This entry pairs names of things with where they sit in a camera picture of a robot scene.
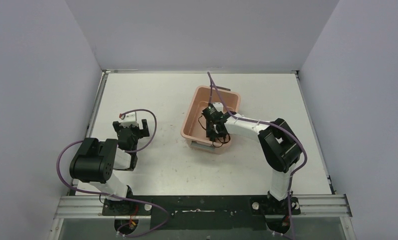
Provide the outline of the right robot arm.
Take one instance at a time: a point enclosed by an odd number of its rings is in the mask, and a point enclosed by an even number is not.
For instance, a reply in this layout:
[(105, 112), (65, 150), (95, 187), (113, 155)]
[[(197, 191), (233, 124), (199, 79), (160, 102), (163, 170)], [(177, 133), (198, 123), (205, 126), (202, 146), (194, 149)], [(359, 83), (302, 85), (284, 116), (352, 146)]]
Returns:
[(267, 200), (259, 209), (267, 215), (286, 215), (289, 204), (292, 172), (302, 149), (287, 122), (281, 118), (265, 122), (247, 118), (234, 111), (223, 112), (222, 103), (209, 104), (202, 116), (206, 120), (206, 134), (211, 141), (225, 144), (232, 135), (258, 142), (272, 168)]

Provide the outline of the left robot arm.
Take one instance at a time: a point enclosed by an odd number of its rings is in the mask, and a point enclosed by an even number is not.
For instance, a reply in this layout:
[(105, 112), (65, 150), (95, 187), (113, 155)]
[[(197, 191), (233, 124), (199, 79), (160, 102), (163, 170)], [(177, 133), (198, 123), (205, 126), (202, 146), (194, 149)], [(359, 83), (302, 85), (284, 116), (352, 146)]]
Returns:
[(113, 173), (133, 171), (137, 165), (137, 146), (139, 139), (149, 137), (150, 132), (146, 119), (138, 121), (114, 121), (113, 129), (117, 138), (100, 141), (97, 138), (85, 138), (70, 164), (70, 175), (83, 183), (94, 186), (106, 199), (116, 201), (115, 209), (120, 214), (130, 215), (135, 209), (131, 188)]

